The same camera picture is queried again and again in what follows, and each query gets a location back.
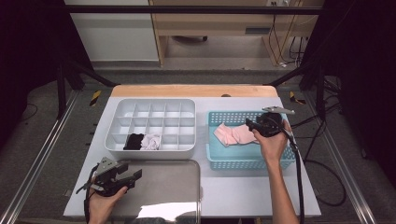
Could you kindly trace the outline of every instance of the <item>blue plastic basket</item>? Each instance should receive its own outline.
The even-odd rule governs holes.
[[[262,111],[211,111],[207,114],[207,126],[209,128],[209,143],[206,144],[206,156],[213,170],[229,169],[266,169],[262,158],[260,145],[257,143],[236,144],[225,147],[214,135],[214,131],[224,123],[227,127],[237,127],[245,124],[246,119],[256,120],[262,115]],[[287,146],[280,165],[286,169],[295,162],[291,147]]]

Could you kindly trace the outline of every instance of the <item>white sorting tray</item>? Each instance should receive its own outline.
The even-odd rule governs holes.
[[[125,150],[132,133],[160,133],[159,150]],[[185,160],[196,140],[195,102],[190,99],[124,99],[108,128],[105,146],[117,159]]]

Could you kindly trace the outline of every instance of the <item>human hand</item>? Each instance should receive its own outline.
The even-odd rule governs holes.
[[[103,197],[90,188],[90,224],[105,224],[116,202],[122,198],[127,190],[127,187],[123,187],[115,195]]]
[[[285,119],[283,119],[283,126],[287,131],[291,132],[291,127]],[[282,153],[288,142],[286,135],[278,133],[272,137],[264,137],[257,130],[253,129],[252,131],[254,137],[259,141],[262,147],[262,156],[264,157],[267,165],[278,166]]]

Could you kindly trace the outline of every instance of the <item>pink sock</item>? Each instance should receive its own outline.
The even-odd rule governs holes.
[[[251,142],[258,143],[257,139],[254,137],[253,132],[248,130],[247,125],[241,125],[232,129],[233,138],[239,144],[247,144]]]
[[[214,135],[225,147],[237,143],[233,138],[233,129],[225,126],[224,123],[221,123],[220,126],[214,131]]]

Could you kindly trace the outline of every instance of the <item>white table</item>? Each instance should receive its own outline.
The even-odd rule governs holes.
[[[197,138],[191,159],[197,161],[201,169],[201,217],[270,217],[272,215],[271,196],[269,180],[265,171],[213,171],[210,169],[205,152],[205,144],[208,141],[205,119],[207,112],[211,110],[261,110],[264,106],[282,106],[280,99],[273,94],[269,94],[270,97],[173,97],[167,96],[167,94],[162,95],[165,95],[166,98],[188,98],[196,103]],[[127,94],[112,94],[109,97],[92,139],[87,158],[82,166],[74,193],[64,210],[65,216],[84,216],[83,200],[85,194],[75,194],[76,190],[86,182],[91,168],[103,157],[115,160],[105,148],[105,139],[118,102],[129,98],[145,97],[139,95],[132,97]],[[299,214],[295,163],[283,171],[283,176],[296,214]],[[320,216],[318,202],[303,164],[302,179],[305,216]],[[129,214],[125,214],[127,210],[123,209],[122,206],[133,202],[132,198],[123,197],[114,208],[113,215],[128,216]]]

